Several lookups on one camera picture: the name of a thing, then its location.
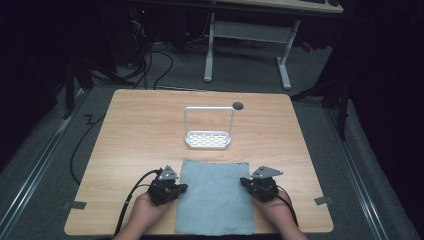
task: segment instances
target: small black object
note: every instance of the small black object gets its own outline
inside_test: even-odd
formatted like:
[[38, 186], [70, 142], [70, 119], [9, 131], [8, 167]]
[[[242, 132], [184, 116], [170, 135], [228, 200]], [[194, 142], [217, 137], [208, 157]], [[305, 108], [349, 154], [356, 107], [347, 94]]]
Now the small black object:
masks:
[[187, 184], [175, 184], [174, 179], [161, 180], [160, 174], [158, 174], [147, 192], [155, 205], [161, 205], [177, 199], [181, 193], [186, 192], [187, 188]]
[[241, 102], [235, 102], [235, 103], [233, 103], [233, 108], [235, 110], [242, 110], [244, 108], [244, 105]]
[[300, 1], [325, 4], [325, 0], [300, 0]]
[[268, 202], [274, 200], [278, 195], [278, 188], [272, 177], [268, 178], [240, 178], [241, 185], [247, 189], [250, 195], [258, 199], [260, 202]]
[[327, 2], [333, 7], [337, 7], [340, 5], [339, 1], [337, 0], [327, 0]]

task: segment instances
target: wooden table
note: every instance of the wooden table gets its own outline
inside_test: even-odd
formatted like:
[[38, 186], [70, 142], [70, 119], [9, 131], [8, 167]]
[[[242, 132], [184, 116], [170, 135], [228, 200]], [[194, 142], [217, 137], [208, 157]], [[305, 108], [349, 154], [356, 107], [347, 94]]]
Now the wooden table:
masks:
[[[188, 106], [232, 106], [237, 111], [232, 141], [226, 150], [192, 150], [184, 141], [183, 111]], [[170, 165], [178, 174], [184, 159], [205, 162], [248, 162], [250, 171], [267, 166], [284, 172], [274, 179], [290, 194], [304, 232], [330, 232], [333, 223], [292, 103], [287, 95], [223, 92], [118, 90], [115, 92], [76, 201], [65, 225], [69, 235], [113, 234], [126, 196], [150, 170]], [[150, 184], [153, 179], [143, 183]], [[134, 198], [145, 192], [139, 189]], [[175, 234], [177, 204], [148, 234]], [[132, 209], [129, 205], [124, 224]], [[255, 208], [256, 233], [276, 230]]]

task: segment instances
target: cable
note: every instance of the cable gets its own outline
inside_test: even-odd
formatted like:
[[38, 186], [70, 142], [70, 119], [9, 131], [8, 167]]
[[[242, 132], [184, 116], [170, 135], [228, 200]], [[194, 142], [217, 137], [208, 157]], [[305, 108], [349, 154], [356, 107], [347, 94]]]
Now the cable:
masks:
[[207, 39], [207, 37], [203, 37], [203, 36], [205, 35], [206, 29], [208, 28], [208, 23], [209, 23], [209, 19], [210, 19], [210, 17], [211, 17], [211, 14], [210, 14], [210, 13], [208, 13], [208, 16], [207, 16], [207, 18], [206, 18], [205, 26], [203, 27], [203, 31], [202, 31], [202, 33], [199, 35], [199, 37], [197, 37], [197, 38], [196, 38], [195, 40], [193, 40], [193, 41], [186, 42], [186, 44], [195, 43], [195, 42], [198, 42], [198, 41], [202, 41], [202, 40], [204, 40], [204, 39]]
[[159, 82], [159, 80], [163, 77], [163, 76], [165, 76], [169, 71], [171, 71], [171, 68], [172, 68], [172, 66], [174, 65], [174, 60], [172, 60], [172, 57], [171, 56], [169, 56], [168, 54], [166, 54], [166, 53], [163, 53], [163, 52], [154, 52], [154, 53], [159, 53], [159, 54], [162, 54], [162, 55], [164, 55], [164, 56], [166, 56], [166, 57], [168, 57], [169, 58], [169, 60], [171, 60], [171, 65], [169, 66], [169, 68], [168, 68], [168, 70], [166, 70], [158, 79], [156, 79], [156, 81], [155, 81], [155, 83], [153, 84], [153, 90], [156, 90], [156, 85], [158, 84], [158, 82]]
[[[283, 201], [287, 205], [287, 207], [289, 208], [290, 213], [291, 213], [291, 215], [293, 217], [294, 223], [296, 223], [296, 225], [299, 227], [299, 223], [297, 222], [296, 212], [294, 211], [294, 208], [292, 207], [292, 205], [290, 203], [288, 203], [284, 198], [280, 197], [278, 194], [275, 194], [273, 192], [270, 192], [270, 191], [268, 191], [268, 189], [266, 189], [266, 188], [264, 188], [264, 187], [262, 187], [260, 185], [259, 185], [259, 187], [262, 190], [264, 190], [265, 192], [267, 192], [267, 193], [273, 195], [274, 197], [280, 199], [281, 201]], [[282, 187], [278, 186], [278, 188], [282, 189], [287, 194], [286, 190], [284, 190]]]
[[128, 194], [127, 199], [125, 200], [124, 206], [122, 206], [122, 210], [121, 210], [121, 214], [119, 216], [119, 220], [118, 220], [118, 224], [116, 225], [116, 230], [115, 230], [115, 236], [118, 235], [119, 231], [121, 230], [121, 226], [122, 226], [122, 221], [124, 220], [125, 217], [125, 212], [127, 211], [128, 208], [128, 204], [131, 201], [132, 195], [135, 192], [135, 190], [137, 188], [139, 188], [140, 186], [145, 186], [144, 184], [140, 183], [150, 174], [152, 173], [156, 173], [156, 174], [160, 174], [160, 170], [151, 170], [148, 173], [144, 174], [144, 176], [142, 176], [140, 178], [140, 180], [138, 180], [138, 182], [134, 185], [133, 189], [131, 189], [131, 192]]
[[144, 85], [144, 88], [147, 90], [147, 78], [146, 78], [146, 76], [147, 76], [147, 73], [149, 72], [149, 70], [150, 70], [150, 67], [152, 66], [152, 48], [150, 48], [150, 50], [149, 50], [149, 56], [150, 56], [150, 61], [149, 61], [149, 66], [147, 67], [147, 70], [146, 69], [144, 69], [144, 74], [138, 79], [138, 81], [134, 84], [134, 86], [133, 86], [133, 89], [136, 89], [137, 88], [137, 86], [138, 86], [138, 84], [140, 84], [140, 82], [141, 82], [141, 80], [143, 80], [144, 79], [144, 81], [143, 81], [143, 85]]
[[72, 156], [71, 156], [71, 161], [70, 161], [70, 165], [69, 165], [69, 167], [70, 167], [70, 169], [71, 169], [71, 175], [72, 175], [72, 178], [75, 180], [75, 182], [78, 184], [78, 185], [80, 185], [81, 184], [81, 182], [77, 179], [77, 177], [75, 176], [75, 173], [74, 173], [74, 169], [73, 169], [73, 164], [74, 164], [74, 158], [75, 158], [75, 154], [76, 154], [76, 152], [77, 152], [77, 150], [78, 150], [78, 148], [79, 148], [79, 146], [81, 145], [81, 143], [82, 143], [82, 141], [84, 140], [84, 138], [87, 136], [87, 134], [91, 131], [91, 129], [93, 129], [93, 127], [94, 126], [96, 126], [97, 125], [97, 123], [99, 123], [100, 122], [100, 120], [102, 120], [104, 117], [106, 116], [106, 113], [105, 114], [103, 114], [103, 116], [101, 116], [99, 119], [97, 119], [97, 121], [95, 121], [94, 123], [90, 123], [91, 122], [91, 117], [92, 117], [92, 115], [91, 115], [91, 117], [90, 117], [90, 119], [89, 119], [89, 121], [88, 121], [88, 124], [91, 124], [91, 126], [85, 131], [85, 133], [84, 133], [84, 135], [80, 138], [80, 140], [78, 141], [78, 143], [77, 143], [77, 146], [74, 148], [74, 151], [73, 151], [73, 153], [72, 153]]

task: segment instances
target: desk leg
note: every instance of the desk leg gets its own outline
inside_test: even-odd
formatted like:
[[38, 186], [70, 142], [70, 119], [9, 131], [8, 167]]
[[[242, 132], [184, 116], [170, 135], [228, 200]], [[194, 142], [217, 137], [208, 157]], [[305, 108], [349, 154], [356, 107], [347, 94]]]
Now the desk leg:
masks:
[[206, 56], [205, 66], [205, 82], [212, 81], [212, 70], [213, 70], [213, 39], [215, 34], [215, 13], [211, 13], [211, 23], [209, 25], [209, 48], [208, 55]]
[[286, 48], [284, 49], [283, 56], [277, 58], [278, 69], [280, 70], [281, 81], [283, 82], [283, 88], [286, 90], [291, 89], [289, 75], [287, 74], [286, 61], [289, 56], [290, 49], [293, 45], [294, 38], [296, 37], [297, 29], [299, 28], [300, 20], [296, 20], [291, 28]]

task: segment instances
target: hand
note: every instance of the hand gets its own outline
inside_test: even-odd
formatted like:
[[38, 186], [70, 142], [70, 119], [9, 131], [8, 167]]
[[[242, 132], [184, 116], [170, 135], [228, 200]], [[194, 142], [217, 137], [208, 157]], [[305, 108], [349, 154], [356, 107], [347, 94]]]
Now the hand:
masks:
[[[287, 193], [279, 191], [278, 195], [291, 204]], [[307, 239], [293, 220], [289, 207], [280, 199], [261, 203], [253, 198], [254, 204], [261, 209], [265, 217], [278, 229], [283, 239]]]
[[156, 206], [148, 193], [141, 194], [134, 202], [127, 225], [113, 239], [140, 239], [141, 235], [157, 222], [172, 203], [173, 201]]

